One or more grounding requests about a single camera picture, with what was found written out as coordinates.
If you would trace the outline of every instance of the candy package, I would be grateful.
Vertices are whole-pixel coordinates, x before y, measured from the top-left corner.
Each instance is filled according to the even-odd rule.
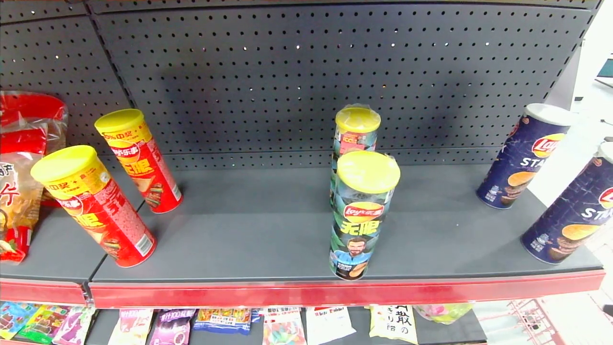
[[[307,345],[300,308],[266,308],[262,345]]]
[[[0,260],[20,263],[39,218],[43,186],[30,169],[45,153],[43,127],[0,134]]]
[[[249,334],[251,309],[200,309],[194,322],[194,330],[213,333]]]
[[[19,331],[19,335],[39,344],[51,344],[69,311],[70,307],[67,306],[43,304]]]
[[[189,321],[195,313],[195,309],[161,311],[149,345],[188,345]]]
[[[4,302],[0,309],[0,336],[11,340],[39,307],[38,304]]]
[[[40,93],[0,91],[0,127],[2,131],[15,131],[46,126],[45,154],[66,146],[68,108],[59,99]],[[43,192],[43,206],[59,207],[55,199]]]
[[[413,309],[411,306],[372,306],[368,335],[417,344]]]
[[[355,332],[346,307],[306,309],[306,338],[309,345],[328,343]]]
[[[87,331],[91,325],[91,319],[96,313],[95,308],[72,307],[68,312],[64,323],[53,337],[56,345],[83,345],[87,337]]]
[[[153,309],[121,309],[109,345],[145,345]]]
[[[450,325],[473,308],[473,303],[422,304],[413,309],[424,319]]]

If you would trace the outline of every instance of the purple snack package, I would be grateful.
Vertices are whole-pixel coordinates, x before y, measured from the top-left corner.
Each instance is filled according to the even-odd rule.
[[[189,321],[195,313],[195,309],[161,311],[149,345],[188,345]]]

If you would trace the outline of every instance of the lay's stax can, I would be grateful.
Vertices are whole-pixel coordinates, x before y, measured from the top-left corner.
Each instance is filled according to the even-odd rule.
[[[330,268],[337,277],[352,281],[366,272],[399,180],[393,157],[355,151],[338,159],[330,243]]]
[[[53,152],[38,161],[31,174],[117,265],[138,265],[155,250],[155,238],[93,147]]]
[[[332,178],[330,180],[330,205],[334,201],[337,178],[337,161],[342,155],[353,151],[374,151],[377,143],[377,128],[381,116],[368,106],[348,105],[337,112],[332,152]]]
[[[526,231],[526,250],[546,263],[560,263],[613,215],[613,142],[594,159]]]
[[[542,103],[526,106],[477,189],[486,205],[509,209],[564,138],[575,115]]]
[[[124,109],[94,124],[154,213],[172,211],[183,195],[145,123],[143,112]]]

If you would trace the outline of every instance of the gray pegboard back panel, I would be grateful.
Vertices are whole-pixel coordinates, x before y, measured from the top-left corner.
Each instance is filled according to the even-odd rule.
[[[93,123],[130,105],[88,17],[3,25],[0,47],[0,88],[59,97],[70,113],[68,144],[111,153]]]
[[[458,4],[236,7],[98,16],[164,153],[329,150],[366,103],[381,149],[501,145],[543,101],[589,10]]]
[[[82,2],[69,4],[66,1],[0,1],[1,24],[84,14],[86,10]]]
[[[157,1],[88,1],[95,13],[124,12],[133,10],[156,10],[190,7],[224,7],[224,6],[279,6],[279,5],[309,5],[309,4],[342,4],[357,3],[356,0],[157,0]],[[377,3],[394,2],[424,2],[420,0],[378,0]],[[596,0],[466,0],[466,2],[480,2],[491,4],[515,4],[532,6],[559,6],[580,9],[593,9]]]
[[[380,150],[394,156],[400,165],[486,164],[498,151],[498,147]],[[214,170],[315,168],[329,166],[331,157],[327,151],[300,151],[174,154],[165,159],[172,170]],[[116,168],[115,161],[115,157],[103,158],[109,168]]]

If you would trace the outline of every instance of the barcode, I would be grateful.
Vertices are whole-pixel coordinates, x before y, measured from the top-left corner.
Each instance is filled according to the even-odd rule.
[[[138,243],[136,244],[136,250],[141,255],[145,256],[147,253],[149,253],[149,250],[151,249],[152,246],[153,246],[153,243],[151,242],[149,237],[147,237],[147,235],[143,235],[143,237],[141,237]]]
[[[179,186],[175,185],[172,189],[172,195],[175,196],[175,199],[179,201],[181,198],[181,191],[179,190]]]

